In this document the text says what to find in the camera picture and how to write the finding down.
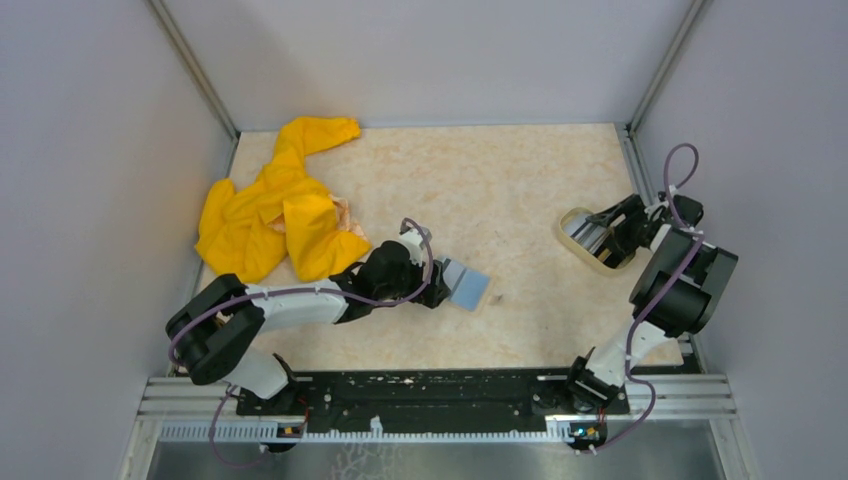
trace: white wall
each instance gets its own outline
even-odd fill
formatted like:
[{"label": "white wall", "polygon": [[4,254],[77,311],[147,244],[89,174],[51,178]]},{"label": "white wall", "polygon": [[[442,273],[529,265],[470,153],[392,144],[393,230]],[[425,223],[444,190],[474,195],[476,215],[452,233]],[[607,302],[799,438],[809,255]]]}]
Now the white wall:
[{"label": "white wall", "polygon": [[846,18],[844,0],[715,2],[638,137],[657,186],[670,147],[701,149],[684,193],[740,257],[702,337],[767,479],[848,471]]},{"label": "white wall", "polygon": [[143,2],[2,11],[0,477],[113,478],[229,140]]},{"label": "white wall", "polygon": [[238,128],[627,121],[689,0],[167,0]]}]

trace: beige table surface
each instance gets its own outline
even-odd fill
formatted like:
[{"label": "beige table surface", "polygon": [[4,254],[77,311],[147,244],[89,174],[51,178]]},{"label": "beige table surface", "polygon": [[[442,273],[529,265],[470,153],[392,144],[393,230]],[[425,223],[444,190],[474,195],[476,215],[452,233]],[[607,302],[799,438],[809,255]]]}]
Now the beige table surface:
[{"label": "beige table surface", "polygon": [[[230,178],[253,182],[276,132],[244,133]],[[295,370],[568,366],[630,321],[630,290],[648,254],[599,275],[556,239],[576,206],[604,209],[632,192],[611,124],[364,129],[307,157],[309,173],[347,198],[372,243],[408,216],[444,254],[494,277],[475,314],[402,305],[342,325],[306,325],[254,340]],[[201,285],[214,273],[204,268]],[[288,260],[263,285],[297,283]],[[643,362],[682,363],[675,341]]]}]

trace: yellow garment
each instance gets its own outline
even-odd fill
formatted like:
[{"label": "yellow garment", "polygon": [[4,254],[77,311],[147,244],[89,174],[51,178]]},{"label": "yellow garment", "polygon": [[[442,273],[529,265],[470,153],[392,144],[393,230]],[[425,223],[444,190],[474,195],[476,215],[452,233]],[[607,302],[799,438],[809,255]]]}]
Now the yellow garment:
[{"label": "yellow garment", "polygon": [[209,190],[197,253],[215,273],[235,273],[245,283],[265,278],[286,254],[302,282],[339,273],[365,255],[371,245],[339,230],[334,197],[304,168],[305,155],[359,133],[349,118],[300,117],[284,126],[271,163],[253,185],[236,193],[233,182],[224,179]]}]

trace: gray floor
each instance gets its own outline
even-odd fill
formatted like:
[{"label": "gray floor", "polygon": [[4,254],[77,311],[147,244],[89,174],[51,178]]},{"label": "gray floor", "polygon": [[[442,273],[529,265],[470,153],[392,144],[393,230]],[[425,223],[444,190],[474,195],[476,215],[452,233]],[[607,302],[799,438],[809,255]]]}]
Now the gray floor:
[{"label": "gray floor", "polygon": [[[233,462],[255,445],[222,445]],[[205,443],[162,443],[150,479],[720,479],[707,422],[647,423],[597,457],[554,444],[310,444],[250,470],[232,470]]]}]

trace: yellow jacket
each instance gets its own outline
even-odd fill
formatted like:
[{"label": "yellow jacket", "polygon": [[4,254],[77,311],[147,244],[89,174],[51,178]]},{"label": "yellow jacket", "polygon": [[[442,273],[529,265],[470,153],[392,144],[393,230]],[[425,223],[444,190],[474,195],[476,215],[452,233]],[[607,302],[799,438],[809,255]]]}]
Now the yellow jacket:
[{"label": "yellow jacket", "polygon": [[215,273],[235,273],[245,283],[265,278],[286,254],[302,282],[339,273],[365,255],[371,245],[339,230],[330,191],[304,168],[304,156],[359,134],[349,118],[300,117],[284,126],[253,185],[238,193],[230,179],[212,186],[197,253]]}]

